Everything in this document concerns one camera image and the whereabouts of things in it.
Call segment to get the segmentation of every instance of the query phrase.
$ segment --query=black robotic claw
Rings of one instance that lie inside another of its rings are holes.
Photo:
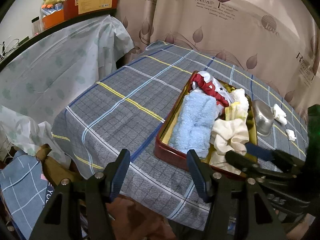
[[[287,239],[274,209],[254,178],[228,179],[201,163],[194,150],[188,151],[187,164],[198,195],[204,202],[211,202],[203,239],[227,239],[231,199],[238,200],[234,239]]]
[[[91,240],[114,239],[105,202],[119,194],[130,164],[130,152],[122,149],[116,161],[87,180],[63,179],[41,212],[30,240],[82,239],[79,200],[86,202]]]

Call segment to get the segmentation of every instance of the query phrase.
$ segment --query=orange box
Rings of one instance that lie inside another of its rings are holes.
[[[59,23],[62,23],[63,21],[64,21],[63,9],[42,18],[42,22],[45,30]]]
[[[110,2],[106,2],[107,4],[103,4],[103,1],[104,0],[65,0],[63,2],[64,19],[69,20],[91,12],[117,8],[118,0],[110,0]]]

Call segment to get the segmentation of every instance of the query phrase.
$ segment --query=blue plaid cloth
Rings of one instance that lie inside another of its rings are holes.
[[[45,203],[48,182],[41,179],[41,174],[41,162],[30,155],[15,158],[0,172],[3,198],[26,239],[29,239]]]
[[[275,123],[270,136],[258,136],[258,145],[305,160],[306,124],[276,91],[235,65],[162,41],[70,103],[55,118],[52,136],[85,178],[103,170],[127,148],[131,163],[122,194],[169,219],[203,230],[210,206],[199,198],[190,174],[154,156],[155,136],[195,70],[206,70],[243,88],[252,100],[269,106],[277,103],[286,112],[288,124]],[[295,131],[295,142],[288,140],[285,129]],[[271,163],[259,162],[277,170]]]

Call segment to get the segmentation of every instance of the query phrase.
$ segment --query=green object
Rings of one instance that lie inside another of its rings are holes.
[[[320,105],[308,108],[309,145],[307,158],[302,168],[305,187],[320,191]]]

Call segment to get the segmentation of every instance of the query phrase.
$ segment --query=bottle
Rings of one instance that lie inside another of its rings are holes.
[[[32,36],[36,36],[41,32],[39,16],[31,20],[32,23]]]

